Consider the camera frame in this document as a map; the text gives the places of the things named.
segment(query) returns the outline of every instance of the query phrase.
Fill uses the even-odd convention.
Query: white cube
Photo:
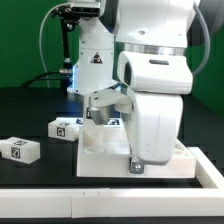
[[[79,124],[66,119],[52,121],[48,124],[48,136],[67,141],[75,141],[79,136]]]
[[[40,158],[40,143],[11,137],[2,140],[2,158],[15,160],[22,163],[33,163]]]

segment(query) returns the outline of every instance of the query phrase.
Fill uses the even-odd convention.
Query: white block
[[[2,140],[0,151],[5,159],[30,164],[40,158],[40,143],[11,137]]]
[[[48,124],[48,136],[67,141],[75,141],[79,136],[78,119],[57,119]]]
[[[71,218],[71,189],[1,189],[0,218]]]
[[[221,189],[76,189],[72,217],[223,216]]]

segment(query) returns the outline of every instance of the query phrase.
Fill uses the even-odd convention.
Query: black cable
[[[60,74],[60,72],[59,71],[45,72],[43,74],[40,74],[38,76],[35,76],[32,79],[40,79],[40,78],[43,78],[43,77],[46,77],[46,76],[49,76],[49,75],[57,75],[57,74]]]
[[[20,85],[21,88],[27,88],[30,84],[37,81],[67,81],[69,79],[62,79],[62,78],[56,78],[56,79],[31,79],[26,82],[24,82],[22,85]]]
[[[62,31],[62,43],[63,43],[63,52],[64,52],[64,68],[72,69],[72,63],[69,52],[69,42],[68,42],[68,30],[67,30],[67,20],[61,18],[61,31]]]

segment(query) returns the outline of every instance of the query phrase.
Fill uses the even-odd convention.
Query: blue light
[[[72,89],[75,89],[75,77],[76,77],[76,70],[75,70],[75,66],[73,66],[73,69],[72,69]]]

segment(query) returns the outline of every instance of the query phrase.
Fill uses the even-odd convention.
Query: black table
[[[0,188],[155,188],[200,187],[196,179],[121,179],[76,177],[77,142],[48,138],[48,123],[56,117],[81,117],[82,105],[60,89],[0,89],[0,139],[11,136],[38,141],[41,159],[31,165],[0,159]],[[217,116],[193,96],[184,97],[179,139],[199,146],[221,172],[224,168],[224,118]],[[122,219],[23,219],[21,223],[214,223],[213,218]],[[0,219],[0,223],[15,220]]]

